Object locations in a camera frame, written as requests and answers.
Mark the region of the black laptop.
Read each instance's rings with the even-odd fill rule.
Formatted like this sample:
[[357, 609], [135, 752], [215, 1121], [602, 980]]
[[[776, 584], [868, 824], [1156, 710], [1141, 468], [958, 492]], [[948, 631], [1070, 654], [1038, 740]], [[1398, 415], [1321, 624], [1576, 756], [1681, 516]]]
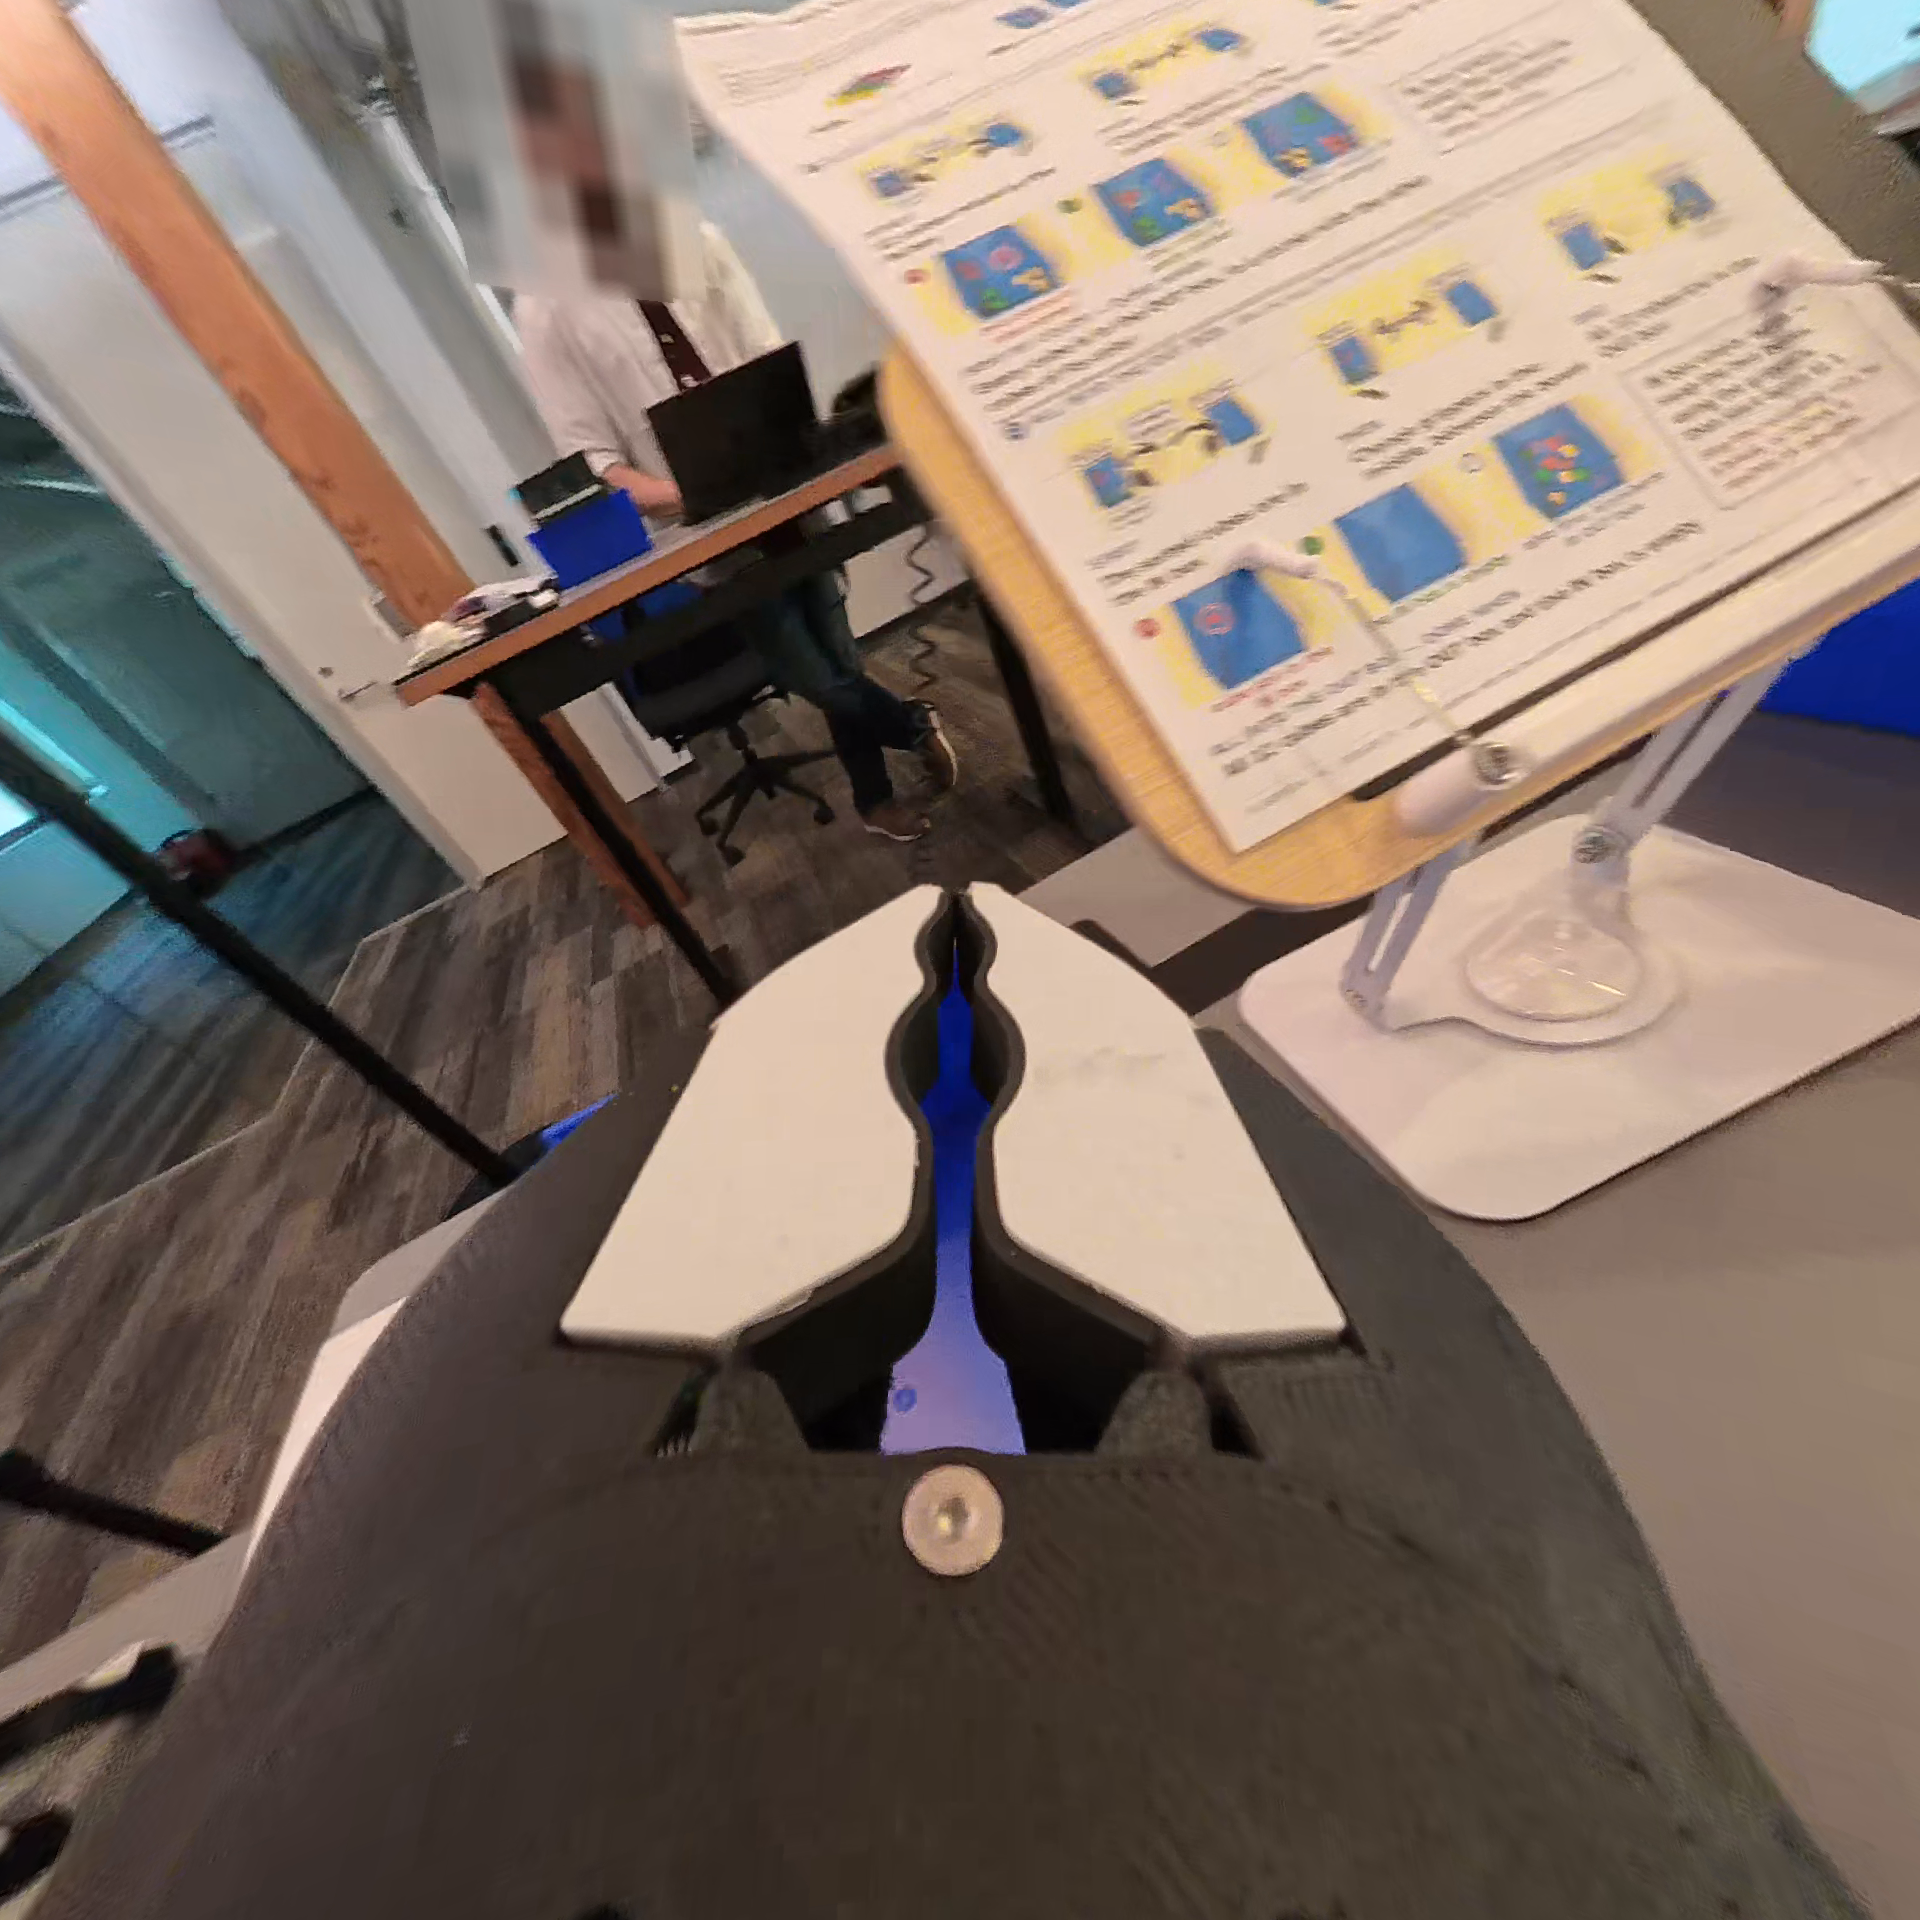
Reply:
[[800, 342], [782, 342], [662, 398], [646, 421], [685, 526], [792, 489], [824, 453]]

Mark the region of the small blue bin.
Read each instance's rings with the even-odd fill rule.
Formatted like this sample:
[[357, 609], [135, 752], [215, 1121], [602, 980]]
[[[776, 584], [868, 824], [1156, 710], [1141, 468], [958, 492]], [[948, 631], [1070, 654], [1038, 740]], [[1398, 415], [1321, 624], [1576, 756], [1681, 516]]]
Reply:
[[639, 504], [624, 489], [606, 486], [537, 521], [530, 547], [565, 591], [646, 559], [656, 550]]

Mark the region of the white door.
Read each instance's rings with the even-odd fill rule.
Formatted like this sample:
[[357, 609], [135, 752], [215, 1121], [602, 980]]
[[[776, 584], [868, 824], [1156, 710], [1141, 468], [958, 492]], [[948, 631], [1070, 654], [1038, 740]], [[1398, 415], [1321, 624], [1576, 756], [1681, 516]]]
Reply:
[[401, 646], [346, 547], [66, 191], [5, 197], [1, 295], [28, 399], [461, 881], [560, 836], [469, 705], [397, 696]]

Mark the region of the instruction sheet on wooden stand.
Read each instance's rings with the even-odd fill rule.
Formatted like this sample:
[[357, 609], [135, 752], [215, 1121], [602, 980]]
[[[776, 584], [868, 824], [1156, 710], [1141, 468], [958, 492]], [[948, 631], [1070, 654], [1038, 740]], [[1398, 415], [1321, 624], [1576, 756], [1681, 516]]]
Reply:
[[[1914, 263], [1801, 281], [1914, 318]], [[1537, 1215], [1914, 1020], [1913, 919], [1666, 824], [1785, 663], [1914, 572], [1914, 492], [1242, 854], [1021, 533], [1008, 559], [1046, 688], [1167, 853], [1273, 904], [1373, 895], [1238, 1007], [1422, 1198]]]

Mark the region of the printed instruction sheet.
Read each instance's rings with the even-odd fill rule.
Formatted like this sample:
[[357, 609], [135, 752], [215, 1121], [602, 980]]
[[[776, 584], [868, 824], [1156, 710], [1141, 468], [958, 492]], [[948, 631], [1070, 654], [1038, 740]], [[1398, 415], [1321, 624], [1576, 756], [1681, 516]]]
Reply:
[[1765, 5], [678, 21], [1242, 854], [1914, 492], [1914, 160]]

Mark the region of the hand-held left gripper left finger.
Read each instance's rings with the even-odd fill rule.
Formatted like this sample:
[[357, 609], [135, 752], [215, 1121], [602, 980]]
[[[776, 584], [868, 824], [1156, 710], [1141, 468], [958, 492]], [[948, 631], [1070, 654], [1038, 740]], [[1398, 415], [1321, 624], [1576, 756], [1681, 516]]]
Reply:
[[804, 1429], [881, 1393], [937, 1301], [953, 899], [919, 885], [767, 974], [711, 1025], [560, 1315], [567, 1344], [776, 1382]]

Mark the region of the crumpled white cloth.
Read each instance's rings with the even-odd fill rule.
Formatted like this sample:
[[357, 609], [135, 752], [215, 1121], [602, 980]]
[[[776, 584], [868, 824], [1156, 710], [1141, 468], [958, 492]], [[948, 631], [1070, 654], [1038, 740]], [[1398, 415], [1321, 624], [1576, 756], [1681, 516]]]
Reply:
[[410, 641], [404, 671], [415, 673], [560, 605], [562, 587], [551, 573], [472, 587], [440, 616], [425, 622]]

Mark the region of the blue plastic bin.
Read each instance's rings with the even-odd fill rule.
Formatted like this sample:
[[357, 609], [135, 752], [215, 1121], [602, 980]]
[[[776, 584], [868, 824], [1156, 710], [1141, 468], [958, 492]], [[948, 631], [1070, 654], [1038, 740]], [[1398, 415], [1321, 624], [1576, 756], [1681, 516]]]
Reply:
[[1857, 614], [1792, 661], [1759, 701], [1765, 713], [1918, 736], [1918, 624]]
[[919, 1341], [895, 1363], [881, 1393], [847, 1403], [832, 1423], [800, 1425], [804, 1439], [824, 1453], [910, 1453], [941, 1444], [1020, 1451], [1002, 1367], [986, 1360], [986, 1344], [970, 1327], [970, 1308], [961, 1303], [970, 1267], [970, 1158], [986, 1101], [970, 1083], [970, 1007], [956, 972], [950, 940], [950, 985], [938, 1007], [938, 1076], [922, 1095], [937, 1189], [932, 1315]]

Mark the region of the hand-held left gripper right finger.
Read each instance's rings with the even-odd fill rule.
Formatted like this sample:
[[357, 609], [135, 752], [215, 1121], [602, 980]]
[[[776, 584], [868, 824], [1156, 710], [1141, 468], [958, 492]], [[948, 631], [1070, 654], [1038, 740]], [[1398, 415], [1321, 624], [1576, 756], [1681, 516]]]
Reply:
[[1156, 1372], [1332, 1352], [1346, 1315], [1192, 1021], [996, 885], [960, 899], [970, 1288], [1025, 1444], [1096, 1444]]

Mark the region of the wooden pillar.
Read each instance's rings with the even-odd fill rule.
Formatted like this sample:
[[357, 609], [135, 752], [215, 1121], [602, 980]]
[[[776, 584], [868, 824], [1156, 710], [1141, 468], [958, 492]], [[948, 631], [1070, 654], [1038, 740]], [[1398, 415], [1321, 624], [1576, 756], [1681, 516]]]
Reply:
[[[410, 628], [472, 587], [440, 533], [353, 417], [225, 228], [106, 64], [54, 3], [5, 3], [5, 107], [84, 205], [183, 342]], [[685, 891], [629, 835], [613, 781], [567, 717], [521, 720], [490, 683], [469, 700], [486, 731], [637, 926], [685, 958], [701, 943]]]

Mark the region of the black pole stand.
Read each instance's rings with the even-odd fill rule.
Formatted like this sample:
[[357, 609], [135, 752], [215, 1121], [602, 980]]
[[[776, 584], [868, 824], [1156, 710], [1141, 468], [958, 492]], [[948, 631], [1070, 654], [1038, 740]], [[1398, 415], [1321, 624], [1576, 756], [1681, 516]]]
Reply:
[[212, 911], [183, 879], [162, 868], [154, 854], [148, 854], [135, 838], [113, 827], [74, 787], [48, 771], [12, 734], [1, 736], [1, 781], [15, 799], [32, 805], [68, 832], [130, 891], [140, 893], [151, 909], [212, 953], [250, 991], [346, 1068], [351, 1076], [463, 1163], [486, 1191], [498, 1193], [519, 1180], [521, 1167], [511, 1158], [463, 1126], [357, 1029], [338, 1020], [328, 1004], [279, 968], [264, 951]]

